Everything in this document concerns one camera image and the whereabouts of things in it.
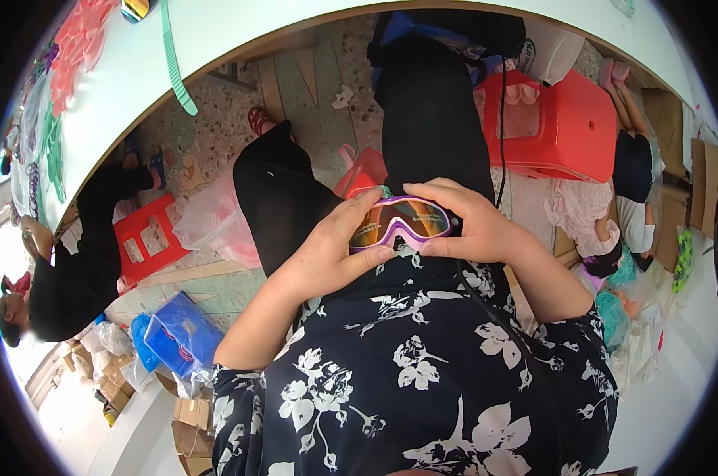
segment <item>red plastic stool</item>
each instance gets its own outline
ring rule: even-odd
[[[365,147],[356,160],[354,160],[356,151],[346,144],[338,149],[338,153],[346,162],[348,172],[338,182],[338,185],[335,185],[335,189],[333,189],[335,195],[345,199],[353,198],[364,190],[381,185],[386,181],[388,172],[386,172],[383,154],[374,148]]]
[[[174,203],[174,196],[166,194],[140,209],[137,209],[126,218],[113,225],[118,240],[118,250],[121,253],[121,278],[118,280],[118,292],[124,294],[133,289],[139,281],[147,278],[156,271],[162,270],[169,264],[183,257],[189,250],[182,248],[179,240],[174,236],[174,227],[166,213],[166,207]],[[155,216],[163,231],[169,246],[150,256],[140,235],[150,225],[150,218]],[[126,251],[125,244],[134,239],[136,246],[142,254],[143,261],[133,263]]]
[[[540,93],[534,105],[521,100],[515,106],[505,104],[506,167],[531,177],[608,181],[617,133],[616,109],[608,93],[573,69],[549,88],[520,71],[508,71],[507,85],[513,84],[527,84]],[[486,93],[483,135],[488,156],[491,165],[501,165],[502,75],[488,76],[479,88]]]

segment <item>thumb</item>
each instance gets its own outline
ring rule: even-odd
[[[348,279],[355,280],[367,271],[393,258],[394,251],[387,246],[375,246],[361,253],[352,254],[341,261],[341,272]]]
[[[420,251],[421,256],[440,256],[469,260],[472,239],[468,237],[441,237],[428,240]]]

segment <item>black blouse with white flowers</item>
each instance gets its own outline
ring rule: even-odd
[[[521,331],[523,355],[472,301],[515,315],[501,267],[470,263],[473,298],[453,261],[396,249],[362,292],[307,302],[264,372],[215,366],[217,476],[592,474],[618,400],[597,310]]]

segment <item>swim goggles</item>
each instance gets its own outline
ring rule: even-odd
[[[400,236],[414,250],[439,236],[459,235],[462,220],[432,200],[402,195],[378,200],[364,215],[348,243],[349,251],[358,253],[378,245],[393,246]]]

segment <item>mint green strap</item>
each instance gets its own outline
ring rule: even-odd
[[[187,89],[184,88],[182,75],[179,74],[179,65],[176,62],[174,39],[171,34],[171,24],[169,23],[169,0],[161,0],[161,18],[161,23],[163,24],[163,48],[166,52],[166,64],[169,67],[171,86],[184,110],[194,116],[198,113],[198,106],[195,105]]]

